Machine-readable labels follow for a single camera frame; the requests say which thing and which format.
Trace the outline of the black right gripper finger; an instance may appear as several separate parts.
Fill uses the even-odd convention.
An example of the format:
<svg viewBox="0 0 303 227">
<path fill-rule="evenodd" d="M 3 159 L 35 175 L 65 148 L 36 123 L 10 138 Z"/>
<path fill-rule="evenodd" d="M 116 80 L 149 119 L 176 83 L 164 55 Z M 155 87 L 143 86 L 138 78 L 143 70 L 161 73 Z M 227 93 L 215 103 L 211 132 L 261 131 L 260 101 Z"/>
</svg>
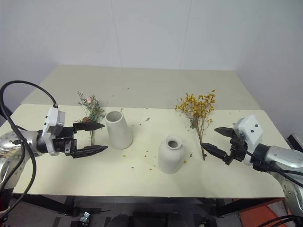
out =
<svg viewBox="0 0 303 227">
<path fill-rule="evenodd" d="M 215 132 L 229 138 L 235 137 L 236 133 L 233 128 L 228 127 L 218 127 L 214 129 Z"/>
<path fill-rule="evenodd" d="M 217 148 L 217 146 L 212 145 L 210 143 L 200 143 L 201 147 L 205 149 L 209 154 L 221 159 L 223 162 L 226 162 L 228 159 L 228 155 L 225 151 Z"/>
</svg>

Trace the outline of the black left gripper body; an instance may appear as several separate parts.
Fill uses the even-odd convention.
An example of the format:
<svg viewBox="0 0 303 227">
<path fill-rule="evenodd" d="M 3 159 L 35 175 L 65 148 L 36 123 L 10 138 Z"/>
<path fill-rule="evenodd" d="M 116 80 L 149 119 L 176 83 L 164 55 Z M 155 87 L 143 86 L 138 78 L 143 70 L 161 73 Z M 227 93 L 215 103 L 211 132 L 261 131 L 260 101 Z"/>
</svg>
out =
<svg viewBox="0 0 303 227">
<path fill-rule="evenodd" d="M 77 133 L 73 127 L 64 127 L 60 134 L 53 139 L 53 146 L 56 152 L 62 152 L 66 156 L 75 157 L 77 140 L 74 134 Z"/>
</svg>

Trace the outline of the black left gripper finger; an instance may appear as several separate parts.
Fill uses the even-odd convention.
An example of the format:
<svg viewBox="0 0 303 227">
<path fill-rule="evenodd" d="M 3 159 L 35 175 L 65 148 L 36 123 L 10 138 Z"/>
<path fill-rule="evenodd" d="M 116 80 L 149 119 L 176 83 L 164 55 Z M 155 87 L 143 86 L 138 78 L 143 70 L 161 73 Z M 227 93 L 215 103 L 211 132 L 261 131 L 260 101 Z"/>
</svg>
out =
<svg viewBox="0 0 303 227">
<path fill-rule="evenodd" d="M 104 127 L 105 125 L 98 122 L 76 122 L 73 124 L 74 131 L 95 131 Z"/>
<path fill-rule="evenodd" d="M 103 145 L 93 145 L 93 146 L 86 146 L 81 149 L 76 149 L 71 152 L 71 156 L 73 158 L 81 158 L 81 157 L 89 157 L 92 155 L 95 155 L 97 153 L 100 153 L 104 150 L 106 150 L 108 146 Z"/>
</svg>

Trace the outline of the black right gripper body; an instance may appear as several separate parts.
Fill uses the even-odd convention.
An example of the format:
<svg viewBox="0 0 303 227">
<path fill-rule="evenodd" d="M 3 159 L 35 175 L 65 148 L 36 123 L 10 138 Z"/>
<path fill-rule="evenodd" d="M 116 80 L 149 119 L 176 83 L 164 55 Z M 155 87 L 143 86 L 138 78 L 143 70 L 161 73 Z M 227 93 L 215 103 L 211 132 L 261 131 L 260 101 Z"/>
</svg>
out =
<svg viewBox="0 0 303 227">
<path fill-rule="evenodd" d="M 225 163 L 230 165 L 233 160 L 242 162 L 246 156 L 248 145 L 243 135 L 238 136 L 236 133 L 232 136 L 230 155 L 226 157 Z"/>
</svg>

